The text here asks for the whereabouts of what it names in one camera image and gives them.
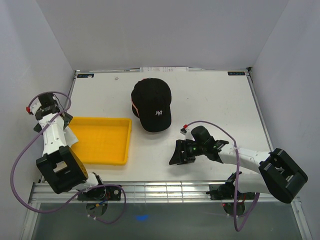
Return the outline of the pink baseball cap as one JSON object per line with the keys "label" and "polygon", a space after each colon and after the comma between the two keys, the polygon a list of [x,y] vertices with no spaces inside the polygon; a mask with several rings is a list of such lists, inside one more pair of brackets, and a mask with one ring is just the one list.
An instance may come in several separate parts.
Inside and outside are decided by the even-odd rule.
{"label": "pink baseball cap", "polygon": [[139,110],[138,110],[138,108],[136,107],[136,105],[134,104],[134,102],[133,102],[132,99],[131,99],[131,106],[132,106],[132,112],[133,112],[133,114],[134,114],[137,118],[139,118],[139,117],[140,117],[140,115],[139,115]]}

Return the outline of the black NY baseball cap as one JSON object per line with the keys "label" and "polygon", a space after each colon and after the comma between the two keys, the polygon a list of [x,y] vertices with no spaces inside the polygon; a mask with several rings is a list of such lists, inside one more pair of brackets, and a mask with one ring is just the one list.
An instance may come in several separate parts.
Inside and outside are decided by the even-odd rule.
{"label": "black NY baseball cap", "polygon": [[131,100],[138,108],[138,119],[147,132],[158,133],[171,126],[172,93],[162,79],[144,78],[138,81],[131,92]]}

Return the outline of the white NY baseball cap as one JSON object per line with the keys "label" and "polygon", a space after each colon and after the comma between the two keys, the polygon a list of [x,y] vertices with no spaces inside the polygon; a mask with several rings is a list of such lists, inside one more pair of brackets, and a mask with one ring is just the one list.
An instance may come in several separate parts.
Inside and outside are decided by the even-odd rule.
{"label": "white NY baseball cap", "polygon": [[64,138],[65,138],[66,144],[70,148],[72,147],[72,145],[79,142],[78,138],[76,137],[76,135],[74,134],[74,132],[71,130],[71,128],[69,126],[67,126],[64,129]]}

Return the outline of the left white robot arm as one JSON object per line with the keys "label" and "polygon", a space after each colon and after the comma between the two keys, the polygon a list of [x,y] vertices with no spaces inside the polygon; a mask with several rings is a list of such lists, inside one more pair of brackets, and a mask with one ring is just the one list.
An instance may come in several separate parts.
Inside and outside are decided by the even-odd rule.
{"label": "left white robot arm", "polygon": [[106,195],[106,187],[96,173],[88,173],[76,153],[71,149],[79,140],[69,127],[73,116],[61,113],[59,100],[54,93],[42,93],[39,102],[31,107],[37,120],[34,131],[43,136],[42,157],[36,166],[53,191],[57,194],[72,189],[88,193],[100,200]]}

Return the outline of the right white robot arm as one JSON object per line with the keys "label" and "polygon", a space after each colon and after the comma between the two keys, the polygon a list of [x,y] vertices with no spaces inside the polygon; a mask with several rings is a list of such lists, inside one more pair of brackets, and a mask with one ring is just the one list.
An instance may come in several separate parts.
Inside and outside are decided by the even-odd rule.
{"label": "right white robot arm", "polygon": [[216,140],[202,125],[190,132],[191,139],[178,139],[169,161],[170,165],[194,163],[198,156],[210,161],[239,166],[252,171],[242,173],[236,169],[224,186],[214,190],[219,199],[237,199],[246,193],[270,194],[289,204],[307,183],[308,176],[281,148],[274,151],[254,151],[237,148],[226,140]]}

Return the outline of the yellow plastic tray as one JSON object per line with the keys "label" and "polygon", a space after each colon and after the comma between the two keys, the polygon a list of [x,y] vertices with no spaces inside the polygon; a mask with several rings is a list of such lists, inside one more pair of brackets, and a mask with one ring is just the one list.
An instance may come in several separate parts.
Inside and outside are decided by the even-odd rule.
{"label": "yellow plastic tray", "polygon": [[123,166],[128,161],[130,118],[74,117],[69,124],[78,139],[71,149],[84,164]]}

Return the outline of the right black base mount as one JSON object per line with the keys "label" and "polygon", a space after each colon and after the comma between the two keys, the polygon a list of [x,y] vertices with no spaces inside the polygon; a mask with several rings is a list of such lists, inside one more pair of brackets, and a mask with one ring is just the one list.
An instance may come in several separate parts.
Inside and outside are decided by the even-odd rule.
{"label": "right black base mount", "polygon": [[[232,183],[224,183],[220,185],[210,184],[209,191],[205,193],[210,196],[211,200],[233,200],[235,197],[235,186]],[[237,201],[253,200],[254,192],[241,193],[237,192]]]}

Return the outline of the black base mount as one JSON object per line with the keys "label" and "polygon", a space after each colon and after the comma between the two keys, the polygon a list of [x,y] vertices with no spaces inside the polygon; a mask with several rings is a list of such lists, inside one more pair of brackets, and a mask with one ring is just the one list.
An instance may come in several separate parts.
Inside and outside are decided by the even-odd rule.
{"label": "black base mount", "polygon": [[120,201],[121,190],[116,186],[104,186],[83,192],[77,196],[78,201]]}
{"label": "black base mount", "polygon": [[[209,191],[205,193],[210,196],[211,200],[233,200],[235,197],[235,186],[232,183],[224,183],[220,185],[210,184]],[[253,200],[254,192],[241,193],[237,192],[237,201]]]}

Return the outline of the aluminium front rail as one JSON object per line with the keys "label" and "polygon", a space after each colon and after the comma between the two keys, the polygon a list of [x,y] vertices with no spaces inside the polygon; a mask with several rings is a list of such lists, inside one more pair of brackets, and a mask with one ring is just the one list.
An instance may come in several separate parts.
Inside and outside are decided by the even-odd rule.
{"label": "aluminium front rail", "polygon": [[[171,182],[115,182],[126,194],[126,202],[133,204],[149,203],[209,203],[206,192],[211,185],[218,187],[222,181],[171,181]],[[30,203],[62,204],[77,193],[76,190],[56,194],[47,183],[36,183],[29,197]]]}

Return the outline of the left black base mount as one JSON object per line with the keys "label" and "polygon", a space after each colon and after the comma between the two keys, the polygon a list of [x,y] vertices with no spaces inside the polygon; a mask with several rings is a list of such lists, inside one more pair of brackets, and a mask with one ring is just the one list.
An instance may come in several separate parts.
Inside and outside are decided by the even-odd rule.
{"label": "left black base mount", "polygon": [[116,186],[104,186],[83,192],[77,196],[78,201],[120,201],[121,190]]}

